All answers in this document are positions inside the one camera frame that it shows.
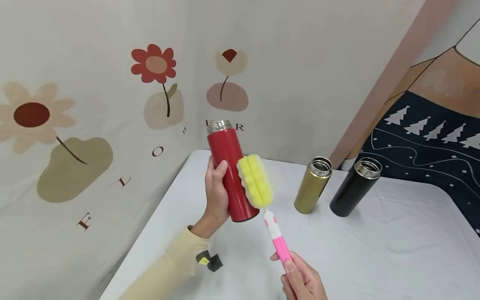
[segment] black wrist strap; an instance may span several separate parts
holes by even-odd
[[[210,257],[210,253],[208,252],[208,250],[198,254],[196,259],[199,264],[206,265],[207,268],[212,272],[215,272],[223,266],[220,258],[218,257],[218,254]]]

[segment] flower stem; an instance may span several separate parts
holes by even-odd
[[[168,98],[167,89],[165,88],[165,85],[162,84],[162,86],[163,86],[163,91],[165,92],[165,97],[167,98],[167,118],[170,118],[170,99]]]
[[[59,141],[60,145],[62,145],[63,148],[65,148],[65,149],[68,151],[68,153],[70,153],[76,160],[78,160],[78,161],[81,162],[82,164],[88,165],[86,162],[84,162],[83,160],[79,159],[78,156],[76,156],[75,154],[73,154],[73,152],[62,142],[62,140],[61,140],[59,137],[57,137],[57,141]]]
[[[225,78],[225,81],[222,84],[222,88],[220,89],[220,102],[222,102],[222,94],[223,94],[223,87],[225,86],[225,82],[227,82],[228,76]]]

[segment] christmas tree pattern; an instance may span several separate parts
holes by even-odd
[[[475,149],[480,150],[480,133],[477,133],[474,136],[471,136],[466,140],[461,141],[460,143],[463,144],[465,148],[474,147]]]
[[[400,125],[400,121],[403,120],[403,117],[407,113],[407,108],[409,107],[410,106],[407,105],[405,106],[405,108],[397,111],[394,114],[391,114],[390,117],[386,118],[385,121],[387,121],[387,125],[390,125],[392,123],[396,125]]]
[[[426,141],[429,141],[431,139],[436,140],[438,138],[438,134],[442,131],[442,128],[444,127],[445,121],[442,122],[442,124],[438,125],[434,130],[430,131],[427,135],[424,135],[423,137],[425,138]]]
[[[405,127],[404,129],[407,131],[407,134],[413,133],[416,135],[420,135],[420,131],[422,131],[423,127],[427,125],[428,119],[430,119],[430,117],[427,117],[426,119],[418,121],[417,123],[410,124],[410,126]]]
[[[447,136],[442,139],[444,144],[446,144],[448,142],[454,142],[454,143],[458,142],[458,137],[460,137],[460,133],[463,131],[463,126],[465,126],[465,125],[466,125],[466,123],[463,123],[462,126],[458,127],[457,129],[455,129],[451,133],[447,134]]]

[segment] red flower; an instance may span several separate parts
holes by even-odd
[[[141,74],[142,81],[145,83],[157,80],[164,84],[167,82],[167,77],[174,78],[177,75],[173,69],[177,62],[173,59],[172,48],[167,48],[162,53],[157,45],[150,44],[147,51],[134,49],[132,58],[138,62],[132,66],[132,73]]]

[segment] table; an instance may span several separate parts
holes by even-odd
[[[101,300],[116,300],[202,215],[209,155],[197,150],[187,159]],[[441,189],[380,178],[352,214],[340,218],[328,204],[347,173],[335,170],[315,211],[302,215],[293,202],[305,166],[263,162],[285,240],[320,273],[329,300],[479,299],[480,239]],[[261,214],[228,221],[210,246],[224,266],[212,273],[199,265],[172,298],[285,299],[281,263],[268,259],[274,251]]]

